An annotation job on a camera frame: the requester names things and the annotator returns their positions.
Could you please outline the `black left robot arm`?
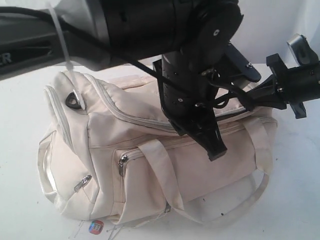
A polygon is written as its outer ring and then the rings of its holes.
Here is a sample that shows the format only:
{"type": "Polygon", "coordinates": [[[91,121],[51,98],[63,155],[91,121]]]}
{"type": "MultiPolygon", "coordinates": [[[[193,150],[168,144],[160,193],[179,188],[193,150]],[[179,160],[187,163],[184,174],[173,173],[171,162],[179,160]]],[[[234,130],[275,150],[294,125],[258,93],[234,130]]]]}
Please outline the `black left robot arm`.
{"type": "Polygon", "coordinates": [[[227,152],[214,115],[217,64],[243,21],[236,0],[62,0],[56,6],[0,9],[0,78],[60,63],[93,71],[160,55],[161,108],[178,133],[194,139],[211,161],[227,152]]]}

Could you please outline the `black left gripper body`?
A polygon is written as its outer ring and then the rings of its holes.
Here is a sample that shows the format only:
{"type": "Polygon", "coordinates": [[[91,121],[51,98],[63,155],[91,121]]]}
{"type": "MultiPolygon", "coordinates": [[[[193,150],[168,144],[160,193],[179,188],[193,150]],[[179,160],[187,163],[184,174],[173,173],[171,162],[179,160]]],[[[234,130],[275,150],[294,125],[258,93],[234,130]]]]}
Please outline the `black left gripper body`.
{"type": "Polygon", "coordinates": [[[213,109],[218,90],[209,83],[213,65],[172,51],[161,56],[160,67],[165,79],[158,81],[160,103],[176,132],[192,138],[198,130],[218,125],[213,109]]]}

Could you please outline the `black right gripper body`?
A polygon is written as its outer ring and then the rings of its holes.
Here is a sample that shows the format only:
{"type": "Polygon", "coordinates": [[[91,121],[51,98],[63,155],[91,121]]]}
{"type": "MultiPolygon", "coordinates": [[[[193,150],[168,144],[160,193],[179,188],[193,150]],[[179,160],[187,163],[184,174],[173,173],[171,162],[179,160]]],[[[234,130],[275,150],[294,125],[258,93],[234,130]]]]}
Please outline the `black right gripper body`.
{"type": "Polygon", "coordinates": [[[278,54],[266,58],[272,72],[271,99],[277,109],[290,105],[296,119],[307,117],[304,102],[320,98],[320,61],[287,68],[278,54]]]}

